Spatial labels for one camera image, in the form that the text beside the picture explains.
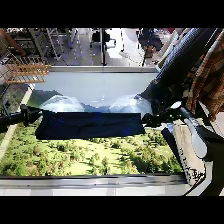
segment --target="person's arm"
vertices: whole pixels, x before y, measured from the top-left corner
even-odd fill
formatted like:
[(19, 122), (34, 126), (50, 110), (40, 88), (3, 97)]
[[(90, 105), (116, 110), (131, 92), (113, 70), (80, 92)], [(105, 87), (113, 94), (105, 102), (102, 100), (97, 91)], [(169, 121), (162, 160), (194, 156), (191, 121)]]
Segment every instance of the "person's arm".
[(3, 30), (0, 30), (0, 35), (4, 36), (5, 39), (8, 41), (9, 45), (18, 50), (22, 56), (26, 56), (26, 52), (21, 48), (19, 44), (16, 43), (16, 41), (9, 34), (7, 34)]

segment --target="person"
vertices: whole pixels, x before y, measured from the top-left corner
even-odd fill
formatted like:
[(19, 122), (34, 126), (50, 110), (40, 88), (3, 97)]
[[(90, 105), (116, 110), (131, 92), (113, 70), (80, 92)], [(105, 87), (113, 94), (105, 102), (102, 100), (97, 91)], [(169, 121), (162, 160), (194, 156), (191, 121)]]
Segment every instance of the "person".
[(8, 46), (14, 47), (21, 56), (26, 56), (26, 51), (9, 34), (0, 29), (0, 57), (6, 53)]

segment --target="blue fabric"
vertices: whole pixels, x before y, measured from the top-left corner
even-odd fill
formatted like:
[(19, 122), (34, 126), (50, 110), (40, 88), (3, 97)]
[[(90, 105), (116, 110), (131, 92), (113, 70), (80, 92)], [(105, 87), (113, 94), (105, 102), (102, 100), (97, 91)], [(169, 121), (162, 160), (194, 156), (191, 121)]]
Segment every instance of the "blue fabric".
[(43, 110), (39, 140), (126, 137), (145, 134), (140, 113), (87, 113)]

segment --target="plaid shirt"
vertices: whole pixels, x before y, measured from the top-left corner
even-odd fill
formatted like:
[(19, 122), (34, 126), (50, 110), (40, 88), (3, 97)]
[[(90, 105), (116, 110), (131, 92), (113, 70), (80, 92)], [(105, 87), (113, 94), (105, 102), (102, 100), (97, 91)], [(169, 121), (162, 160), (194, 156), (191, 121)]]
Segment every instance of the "plaid shirt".
[(193, 113), (198, 99), (209, 110), (212, 121), (220, 111), (224, 111), (224, 30), (196, 72), (186, 105)]

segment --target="forest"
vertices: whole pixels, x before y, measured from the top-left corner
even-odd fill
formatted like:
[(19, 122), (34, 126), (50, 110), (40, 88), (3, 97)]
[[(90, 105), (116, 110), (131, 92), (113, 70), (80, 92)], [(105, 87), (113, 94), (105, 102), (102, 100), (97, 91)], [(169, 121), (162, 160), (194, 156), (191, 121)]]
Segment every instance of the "forest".
[(4, 176), (67, 176), (182, 172), (160, 131), (124, 138), (39, 141), (40, 120), (19, 124), (0, 162)]

